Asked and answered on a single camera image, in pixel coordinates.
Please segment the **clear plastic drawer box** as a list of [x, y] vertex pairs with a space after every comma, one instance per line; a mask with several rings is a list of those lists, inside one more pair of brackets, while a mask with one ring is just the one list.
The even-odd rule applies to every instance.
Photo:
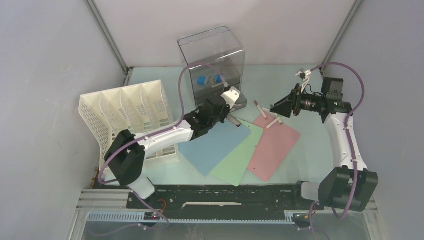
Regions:
[[[219, 74], [229, 87], [242, 90], [245, 66], [245, 49], [241, 41], [227, 25], [219, 25], [177, 40], [182, 63], [191, 67], [187, 79], [191, 80], [194, 104], [201, 106], [212, 96], [225, 91], [224, 83], [215, 84]], [[207, 76], [206, 86], [197, 84], [199, 76]]]

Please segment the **blue eraser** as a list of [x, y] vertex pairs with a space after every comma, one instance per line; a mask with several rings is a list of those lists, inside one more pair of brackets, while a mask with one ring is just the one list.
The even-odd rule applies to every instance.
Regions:
[[196, 82], [199, 86], [206, 86], [208, 84], [208, 77], [207, 76], [199, 76], [197, 78]]
[[221, 84], [223, 82], [223, 80], [222, 80], [222, 76], [220, 75], [220, 74], [216, 74], [215, 76], [214, 76], [214, 83], [215, 84]]

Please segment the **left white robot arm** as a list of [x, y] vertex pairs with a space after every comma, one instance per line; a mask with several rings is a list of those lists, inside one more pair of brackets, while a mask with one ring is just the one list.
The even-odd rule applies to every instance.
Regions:
[[145, 208], [153, 208], [158, 202], [155, 186], [142, 174], [145, 158], [167, 147], [193, 141], [206, 135], [218, 122], [223, 123], [236, 101], [225, 96], [207, 99], [203, 105], [187, 113], [174, 126], [161, 128], [140, 137], [121, 131], [104, 156], [103, 172], [108, 167], [114, 181], [139, 196]]

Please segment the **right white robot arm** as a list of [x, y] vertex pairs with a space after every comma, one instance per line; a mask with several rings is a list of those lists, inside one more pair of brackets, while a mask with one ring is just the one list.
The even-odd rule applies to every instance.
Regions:
[[325, 77], [319, 93], [306, 93], [300, 84], [271, 107], [271, 112], [290, 118], [301, 111], [318, 113], [328, 132], [334, 169], [320, 183], [298, 181], [291, 194], [291, 204], [304, 209], [317, 202], [333, 209], [362, 212], [378, 183], [376, 172], [369, 171], [356, 142], [352, 106], [343, 101], [341, 78]]

